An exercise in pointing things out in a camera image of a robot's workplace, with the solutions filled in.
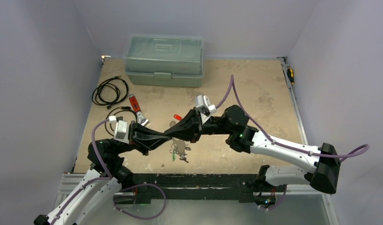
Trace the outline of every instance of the green plastic box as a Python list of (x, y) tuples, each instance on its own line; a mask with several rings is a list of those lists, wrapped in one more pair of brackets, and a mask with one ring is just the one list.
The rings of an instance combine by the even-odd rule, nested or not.
[(200, 87), (204, 77), (204, 40), (191, 36), (133, 34), (123, 54), (133, 84)]

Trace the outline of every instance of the red tool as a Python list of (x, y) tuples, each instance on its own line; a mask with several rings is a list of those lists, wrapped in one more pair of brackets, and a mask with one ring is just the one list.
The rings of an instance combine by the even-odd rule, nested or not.
[(140, 111), (140, 107), (139, 107), (138, 101), (135, 98), (135, 95), (134, 94), (129, 94), (129, 99), (130, 99), (130, 103), (131, 103), (132, 109), (135, 111), (135, 113), (136, 113), (136, 115), (138, 117), (139, 123), (142, 126), (145, 126), (146, 124), (148, 124), (149, 120), (145, 119), (145, 117), (143, 117), (142, 112)]
[(181, 120), (182, 120), (182, 117), (181, 117), (181, 116), (179, 116), (178, 114), (175, 114), (175, 115), (174, 115), (174, 118), (175, 118), (175, 119), (177, 119), (177, 120), (179, 120), (179, 121), (181, 121)]

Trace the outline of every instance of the gray wall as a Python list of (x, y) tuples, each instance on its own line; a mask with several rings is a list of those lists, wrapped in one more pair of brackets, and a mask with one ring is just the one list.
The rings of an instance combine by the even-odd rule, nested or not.
[(100, 65), (72, 0), (0, 0), (0, 225), (52, 210)]
[(289, 62), (310, 144), (371, 145), (342, 164), (341, 224), (383, 225), (383, 0), (320, 1)]
[(203, 36), (212, 57), (286, 56), (318, 0), (76, 0), (102, 54), (130, 33)]

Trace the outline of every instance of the screwdriver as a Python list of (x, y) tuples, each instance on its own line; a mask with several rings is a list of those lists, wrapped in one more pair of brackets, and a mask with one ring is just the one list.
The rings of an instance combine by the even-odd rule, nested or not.
[(294, 71), (293, 71), (293, 69), (291, 69), (291, 68), (287, 69), (287, 76), (288, 76), (289, 81), (291, 82), (292, 91), (294, 92), (294, 96), (296, 98), (295, 87), (294, 87), (295, 79), (294, 79)]

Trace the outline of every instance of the coiled black cable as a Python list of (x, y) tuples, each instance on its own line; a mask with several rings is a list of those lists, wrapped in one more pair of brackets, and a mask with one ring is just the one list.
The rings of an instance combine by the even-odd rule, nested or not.
[[(135, 121), (137, 122), (138, 121), (138, 116), (136, 115), (136, 112), (134, 112), (134, 110), (131, 109), (131, 107), (129, 106), (120, 106), (120, 107), (116, 107), (114, 108), (112, 111), (110, 111), (109, 114), (107, 114), (106, 116), (106, 119), (109, 118), (109, 116), (115, 116), (121, 112), (132, 112), (133, 115), (135, 116)], [(111, 133), (109, 131), (109, 129), (107, 128), (107, 122), (105, 123), (105, 130), (108, 134), (110, 134), (110, 136), (114, 136), (114, 128), (112, 126), (112, 124), (109, 125), (110, 126), (110, 129), (112, 130), (113, 133)]]
[[(120, 89), (116, 85), (110, 83), (111, 81), (114, 81), (114, 80), (121, 80), (123, 82), (123, 84), (125, 85), (125, 88), (127, 91), (126, 91), (126, 93), (122, 99), (120, 99), (120, 97), (121, 97)], [(101, 92), (105, 87), (113, 89), (114, 92), (116, 93), (116, 98), (113, 101), (106, 101), (101, 97)], [(113, 105), (118, 104), (118, 103), (126, 100), (126, 98), (128, 97), (128, 90), (129, 89), (128, 89), (127, 82), (125, 82), (125, 80), (121, 79), (121, 76), (115, 76), (113, 78), (107, 79), (107, 80), (103, 81), (102, 83), (100, 83), (98, 85), (98, 87), (95, 88), (94, 92), (92, 93), (91, 99), (95, 105), (106, 106), (107, 109), (110, 109)]]

